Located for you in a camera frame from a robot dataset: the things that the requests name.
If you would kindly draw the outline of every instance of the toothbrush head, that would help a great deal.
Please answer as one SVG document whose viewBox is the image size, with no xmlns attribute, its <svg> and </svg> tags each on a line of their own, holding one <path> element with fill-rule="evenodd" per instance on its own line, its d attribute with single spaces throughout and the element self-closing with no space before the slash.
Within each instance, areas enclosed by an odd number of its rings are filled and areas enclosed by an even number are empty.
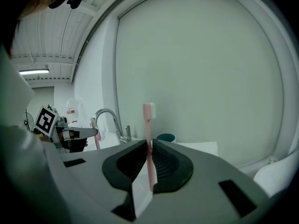
<svg viewBox="0 0 299 224">
<path fill-rule="evenodd" d="M 155 103 L 143 104 L 143 118 L 145 122 L 149 122 L 156 117 L 156 105 Z"/>
</svg>

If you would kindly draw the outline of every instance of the toothbrush bristles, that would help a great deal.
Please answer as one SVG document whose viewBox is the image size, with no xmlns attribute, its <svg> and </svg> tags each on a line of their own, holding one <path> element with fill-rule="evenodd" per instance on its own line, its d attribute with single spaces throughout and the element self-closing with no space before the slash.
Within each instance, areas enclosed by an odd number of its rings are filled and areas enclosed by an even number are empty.
<svg viewBox="0 0 299 224">
<path fill-rule="evenodd" d="M 156 117 L 156 105 L 153 102 L 150 102 L 150 113 L 151 118 L 154 119 Z"/>
</svg>

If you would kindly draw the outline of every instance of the faucet spout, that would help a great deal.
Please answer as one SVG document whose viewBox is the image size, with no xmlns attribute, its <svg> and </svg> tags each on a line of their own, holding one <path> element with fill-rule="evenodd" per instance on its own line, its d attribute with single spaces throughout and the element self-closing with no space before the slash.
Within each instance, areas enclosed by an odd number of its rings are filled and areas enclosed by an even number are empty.
<svg viewBox="0 0 299 224">
<path fill-rule="evenodd" d="M 101 110 L 98 110 L 98 111 L 94 114 L 94 116 L 93 116 L 93 120 L 95 121 L 95 124 L 97 125 L 99 116 L 100 116 L 101 114 L 103 114 L 103 113 L 106 113 L 106 112 L 107 112 L 107 113 L 110 113 L 110 114 L 112 115 L 113 120 L 114 120 L 114 125 L 115 125 L 115 128 L 116 128 L 116 133 L 118 133 L 118 135 L 119 135 L 120 137 L 122 137 L 122 136 L 123 136 L 123 133 L 122 133 L 122 130 L 120 129 L 119 123 L 118 123 L 118 121 L 117 121 L 116 114 L 115 114 L 112 110 L 110 110 L 110 109 L 101 109 Z"/>
</svg>

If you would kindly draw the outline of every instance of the blue cup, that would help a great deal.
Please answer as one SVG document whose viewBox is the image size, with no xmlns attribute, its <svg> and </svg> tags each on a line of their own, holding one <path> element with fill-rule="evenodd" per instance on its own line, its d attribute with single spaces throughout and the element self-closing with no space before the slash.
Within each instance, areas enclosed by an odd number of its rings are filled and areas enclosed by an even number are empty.
<svg viewBox="0 0 299 224">
<path fill-rule="evenodd" d="M 167 141 L 167 142 L 171 142 L 171 143 L 175 143 L 177 138 L 175 135 L 171 134 L 171 133 L 163 133 L 160 134 L 156 137 L 157 140 L 162 140 L 162 141 Z"/>
</svg>

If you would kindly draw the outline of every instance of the black and white square tag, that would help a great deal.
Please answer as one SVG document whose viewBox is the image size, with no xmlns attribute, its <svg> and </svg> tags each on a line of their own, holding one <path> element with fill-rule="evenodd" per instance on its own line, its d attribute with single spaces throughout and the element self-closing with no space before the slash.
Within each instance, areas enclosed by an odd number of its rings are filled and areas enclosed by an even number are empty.
<svg viewBox="0 0 299 224">
<path fill-rule="evenodd" d="M 41 107 L 35 123 L 35 128 L 45 135 L 51 136 L 52 130 L 59 115 L 45 106 Z"/>
</svg>

